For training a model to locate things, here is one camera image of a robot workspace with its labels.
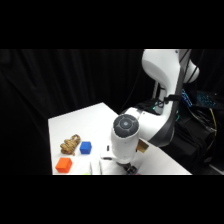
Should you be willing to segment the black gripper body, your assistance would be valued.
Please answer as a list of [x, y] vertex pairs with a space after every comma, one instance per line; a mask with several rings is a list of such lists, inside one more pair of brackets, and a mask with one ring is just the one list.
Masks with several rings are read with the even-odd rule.
[[138, 172], [137, 168], [133, 166], [131, 163], [125, 164], [124, 169], [128, 175], [136, 175]]

